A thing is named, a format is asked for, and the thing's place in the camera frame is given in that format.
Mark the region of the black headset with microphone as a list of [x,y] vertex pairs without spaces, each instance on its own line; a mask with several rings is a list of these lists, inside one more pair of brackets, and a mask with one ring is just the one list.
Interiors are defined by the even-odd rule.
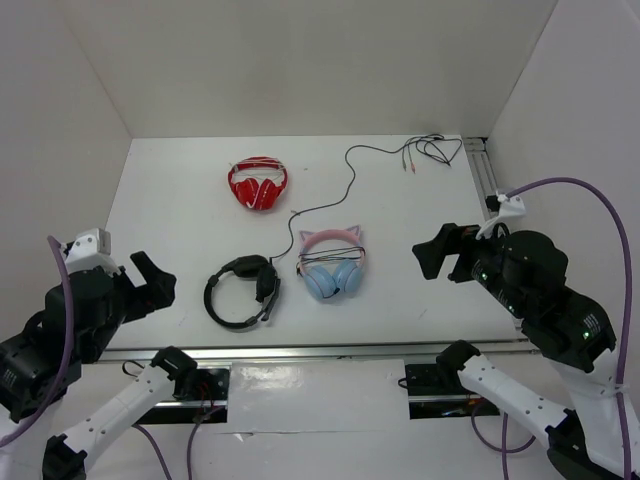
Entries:
[[270,260],[256,254],[237,257],[206,281],[204,310],[226,331],[251,331],[269,321],[280,287],[280,277]]

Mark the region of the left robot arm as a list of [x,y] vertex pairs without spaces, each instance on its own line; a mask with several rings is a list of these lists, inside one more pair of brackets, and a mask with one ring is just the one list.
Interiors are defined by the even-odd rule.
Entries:
[[176,278],[139,251],[131,260],[145,282],[123,268],[70,273],[54,252],[60,285],[22,332],[1,344],[1,476],[83,479],[105,451],[158,402],[196,390],[197,363],[184,351],[159,350],[131,383],[93,414],[52,435],[51,421],[84,365],[96,362],[118,328],[172,305]]

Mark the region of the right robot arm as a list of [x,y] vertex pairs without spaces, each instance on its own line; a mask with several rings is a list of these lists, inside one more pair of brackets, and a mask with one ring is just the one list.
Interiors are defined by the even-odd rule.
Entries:
[[482,238],[477,225],[443,225],[413,246],[425,279],[457,261],[450,281],[475,281],[521,322],[522,334],[563,380],[570,407],[551,402],[458,340],[436,359],[441,388],[477,393],[526,428],[566,479],[636,479],[639,421],[616,380],[620,342],[605,310],[566,286],[567,256],[542,233]]

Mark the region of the pink blue cat-ear headphones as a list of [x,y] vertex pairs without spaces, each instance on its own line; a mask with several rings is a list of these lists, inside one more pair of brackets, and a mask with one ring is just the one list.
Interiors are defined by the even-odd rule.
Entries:
[[361,236],[360,225],[317,232],[299,231],[301,247],[297,275],[317,300],[352,295],[358,290],[366,260]]

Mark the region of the red headphones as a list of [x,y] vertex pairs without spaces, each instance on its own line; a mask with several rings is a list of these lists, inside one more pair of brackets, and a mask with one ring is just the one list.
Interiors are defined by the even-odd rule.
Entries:
[[250,210],[267,211],[288,185],[288,171],[277,158],[254,156],[235,163],[227,174],[236,200]]

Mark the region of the aluminium front rail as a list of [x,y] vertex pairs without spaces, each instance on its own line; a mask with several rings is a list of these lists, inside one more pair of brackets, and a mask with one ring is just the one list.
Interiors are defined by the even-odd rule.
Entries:
[[[374,359],[436,356],[451,342],[386,343],[361,345],[314,345],[278,347],[181,348],[187,355],[203,362],[278,362],[315,361],[327,359]],[[485,354],[535,354],[538,349],[527,340],[476,341],[473,345]],[[150,361],[157,349],[107,349],[100,363],[120,363],[126,360]]]

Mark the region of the aluminium rail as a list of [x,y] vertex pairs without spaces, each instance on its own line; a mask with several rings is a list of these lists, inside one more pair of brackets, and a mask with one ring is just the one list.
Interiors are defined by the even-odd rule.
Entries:
[[[181,348],[187,355],[203,362],[278,362],[315,361],[327,359],[374,359],[436,356],[451,342],[386,343],[361,345],[314,345],[278,347]],[[527,340],[476,341],[473,345],[485,354],[535,354],[538,349]],[[107,349],[100,363],[120,363],[126,360],[150,361],[157,349]]]
[[498,189],[496,177],[487,150],[487,139],[484,137],[464,137],[463,147],[471,168],[472,176],[484,218],[495,216],[486,205],[486,198],[494,195]]

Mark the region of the aluminium right side rail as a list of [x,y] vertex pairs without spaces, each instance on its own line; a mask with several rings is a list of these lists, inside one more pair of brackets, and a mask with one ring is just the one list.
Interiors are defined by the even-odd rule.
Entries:
[[486,205],[486,198],[494,195],[498,189],[496,177],[487,150],[487,139],[484,137],[464,137],[463,147],[471,168],[472,176],[484,218],[495,216]]

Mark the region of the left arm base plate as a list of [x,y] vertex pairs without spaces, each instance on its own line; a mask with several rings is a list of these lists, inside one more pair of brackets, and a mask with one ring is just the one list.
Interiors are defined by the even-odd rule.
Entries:
[[158,402],[138,423],[147,425],[193,424],[204,415],[204,423],[222,424],[228,418],[230,368],[199,368],[191,380],[178,386],[166,400]]

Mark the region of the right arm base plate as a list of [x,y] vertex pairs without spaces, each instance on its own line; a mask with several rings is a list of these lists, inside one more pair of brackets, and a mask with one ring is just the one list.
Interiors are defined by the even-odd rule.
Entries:
[[499,415],[483,397],[443,380],[435,363],[406,364],[404,371],[397,385],[407,393],[412,420]]

